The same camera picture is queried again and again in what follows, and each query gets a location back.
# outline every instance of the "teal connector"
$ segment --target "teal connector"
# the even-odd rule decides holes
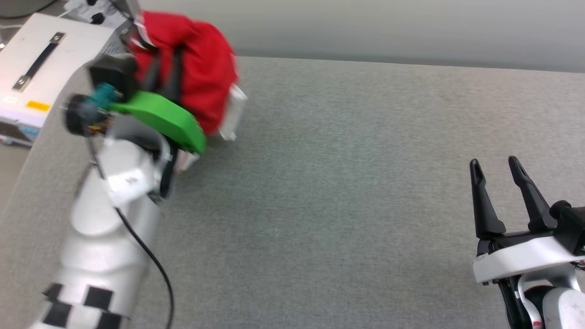
[[[89,97],[90,102],[103,110],[108,109],[117,100],[116,88],[107,83],[98,84],[95,87],[94,93]]]

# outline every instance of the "gray table surface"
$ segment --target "gray table surface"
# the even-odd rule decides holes
[[[177,182],[157,239],[175,328],[506,328],[474,282],[469,160],[509,231],[528,222],[516,155],[553,203],[585,202],[585,76],[239,59],[235,143]],[[81,138],[51,112],[0,218],[0,327],[24,328],[57,269]],[[152,267],[134,328],[162,328]]]

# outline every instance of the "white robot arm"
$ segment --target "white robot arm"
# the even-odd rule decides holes
[[[115,118],[98,155],[105,179],[93,167],[80,188],[60,270],[44,292],[45,306],[31,329],[129,327],[150,258],[125,227],[112,196],[130,195],[119,210],[151,248],[161,217],[161,178],[173,170],[176,156],[172,149],[137,119]]]
[[[476,236],[473,273],[478,283],[497,284],[512,329],[585,328],[585,294],[576,271],[585,259],[585,208],[566,201],[552,208],[516,157],[508,160],[528,210],[529,231],[506,233],[486,192],[477,160],[470,163]],[[549,285],[528,288],[530,282]]]

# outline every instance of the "black cable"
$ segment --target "black cable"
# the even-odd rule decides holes
[[[32,15],[32,14],[34,14],[34,13],[36,13],[36,12],[40,12],[40,11],[43,11],[43,10],[45,10],[45,9],[47,9],[47,8],[49,8],[49,7],[51,7],[51,6],[52,6],[52,5],[54,5],[54,4],[55,4],[57,1],[59,1],[59,0],[52,0],[52,1],[51,1],[51,2],[49,2],[48,4],[46,4],[46,5],[42,6],[41,8],[39,8],[39,9],[37,9],[37,10],[33,11],[32,13],[27,13],[27,14],[24,14],[24,15],[18,15],[18,16],[0,16],[0,19],[20,19],[20,18],[26,18],[26,17],[28,17],[28,16],[30,16],[30,15]]]
[[[104,169],[102,168],[102,165],[99,162],[97,152],[95,151],[94,143],[91,140],[90,130],[84,129],[84,135],[85,135],[85,140],[87,141],[87,147],[88,147],[90,155],[91,155],[92,164],[97,168],[99,177],[102,180],[105,180],[106,178],[105,178],[105,174],[104,174]],[[132,226],[128,222],[128,219],[126,218],[126,216],[124,215],[122,210],[118,207],[114,207],[114,209],[118,213],[118,216],[120,216],[120,219],[124,223],[124,226],[126,227],[126,229],[128,229],[128,232],[130,232],[130,234],[134,237],[136,242],[138,242],[138,244],[142,247],[142,249],[144,249],[144,251],[150,257],[150,259],[152,259],[153,263],[159,269],[160,274],[163,276],[164,282],[167,284],[168,299],[169,299],[169,311],[168,311],[167,325],[165,328],[171,329],[171,327],[173,326],[173,317],[175,315],[175,295],[173,293],[173,287],[171,285],[171,280],[168,278],[167,271],[164,270],[163,265],[159,262],[159,260],[156,258],[154,253],[148,248],[148,246],[144,243],[144,241],[142,241],[142,239],[140,239],[138,234],[136,234],[136,232],[134,231],[134,229],[132,228]]]
[[[117,3],[116,3],[114,0],[108,0],[108,2],[109,2],[110,4],[112,4],[112,6],[113,6],[113,7],[114,7],[114,8],[115,8],[117,11],[119,11],[119,12],[122,14],[122,16],[124,16],[124,17],[125,17],[127,20],[129,20],[130,22],[132,22],[132,24],[134,24],[134,17],[132,17],[132,16],[128,15],[128,14],[127,14],[125,11],[121,10],[121,9],[120,9],[120,6],[118,6],[118,4],[117,4]]]

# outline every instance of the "white box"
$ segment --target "white box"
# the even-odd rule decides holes
[[[247,101],[246,94],[238,86],[232,84],[223,121],[219,126],[219,134],[224,140],[236,140],[236,128],[240,124]]]
[[[63,33],[26,88],[14,87],[56,33]],[[0,52],[0,139],[31,146],[49,111],[59,111],[57,96],[67,81],[101,54],[123,53],[115,30],[36,13]]]

